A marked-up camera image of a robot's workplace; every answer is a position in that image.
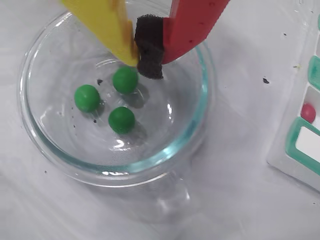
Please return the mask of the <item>gripper red moving right finger foam pad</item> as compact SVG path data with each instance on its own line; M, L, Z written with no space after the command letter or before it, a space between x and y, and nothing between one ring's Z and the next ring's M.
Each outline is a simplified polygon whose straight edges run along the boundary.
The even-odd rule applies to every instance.
M138 72L149 79L162 79L163 65L202 43L228 3L228 0L173 0L168 17L152 14L138 17L134 36L140 54Z

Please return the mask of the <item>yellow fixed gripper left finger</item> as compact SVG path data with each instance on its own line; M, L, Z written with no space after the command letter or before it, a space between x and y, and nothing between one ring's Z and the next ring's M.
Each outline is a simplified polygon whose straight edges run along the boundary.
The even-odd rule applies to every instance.
M139 51L124 0L63 0L63 5L124 64L135 67Z

